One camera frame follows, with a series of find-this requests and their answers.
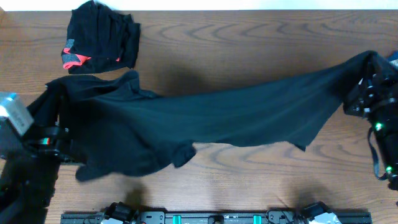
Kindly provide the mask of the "black shirt with white logo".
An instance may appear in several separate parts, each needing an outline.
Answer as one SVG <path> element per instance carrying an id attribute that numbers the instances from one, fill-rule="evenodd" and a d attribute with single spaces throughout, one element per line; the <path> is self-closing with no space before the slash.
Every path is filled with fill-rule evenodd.
<path id="1" fill-rule="evenodd" d="M 184 166 L 196 142 L 251 147 L 286 141 L 305 150 L 343 107 L 344 79 L 384 70 L 397 67 L 367 51 L 318 72 L 176 97 L 143 90 L 135 71 L 115 80 L 69 75 L 51 81 L 28 110 L 38 125 L 69 130 L 81 159 L 79 181 L 110 173 L 140 177 Z"/>

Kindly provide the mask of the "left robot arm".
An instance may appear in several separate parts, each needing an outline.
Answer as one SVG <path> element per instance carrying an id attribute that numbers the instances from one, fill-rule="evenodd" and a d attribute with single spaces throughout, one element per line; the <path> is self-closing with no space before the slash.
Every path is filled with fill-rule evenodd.
<path id="1" fill-rule="evenodd" d="M 44 223 L 60 165 L 73 162 L 69 130 L 32 125 L 21 135 L 1 123 L 1 223 Z"/>

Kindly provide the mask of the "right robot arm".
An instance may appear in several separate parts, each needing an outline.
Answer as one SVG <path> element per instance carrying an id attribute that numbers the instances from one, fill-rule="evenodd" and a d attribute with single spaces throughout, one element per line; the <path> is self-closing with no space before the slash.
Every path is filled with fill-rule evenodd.
<path id="1" fill-rule="evenodd" d="M 368 143 L 374 175 L 388 180 L 388 187 L 397 190 L 397 72 L 365 75 L 345 99 L 343 111 L 369 121 L 368 138 L 374 136 L 378 146 L 376 149 Z"/>

